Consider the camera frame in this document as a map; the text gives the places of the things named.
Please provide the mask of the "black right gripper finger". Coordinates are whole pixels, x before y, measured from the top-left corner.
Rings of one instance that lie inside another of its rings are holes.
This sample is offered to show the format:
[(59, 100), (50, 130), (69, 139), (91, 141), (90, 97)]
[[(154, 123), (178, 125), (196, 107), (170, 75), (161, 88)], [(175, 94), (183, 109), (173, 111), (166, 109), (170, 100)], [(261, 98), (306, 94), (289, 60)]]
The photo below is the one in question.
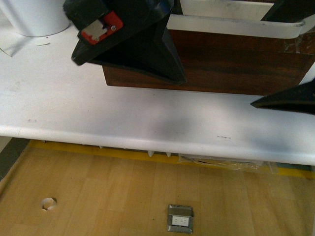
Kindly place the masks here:
[(264, 96), (251, 105), (259, 109), (315, 113), (315, 80)]

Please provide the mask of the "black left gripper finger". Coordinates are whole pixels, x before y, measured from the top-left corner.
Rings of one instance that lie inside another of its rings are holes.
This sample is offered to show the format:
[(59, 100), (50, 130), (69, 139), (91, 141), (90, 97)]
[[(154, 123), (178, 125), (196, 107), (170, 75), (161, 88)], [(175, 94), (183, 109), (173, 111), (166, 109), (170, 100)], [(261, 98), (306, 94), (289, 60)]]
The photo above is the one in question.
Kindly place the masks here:
[(184, 67), (167, 28), (182, 14), (178, 0), (67, 0), (67, 18), (78, 29), (77, 65), (94, 63), (141, 72), (180, 85)]

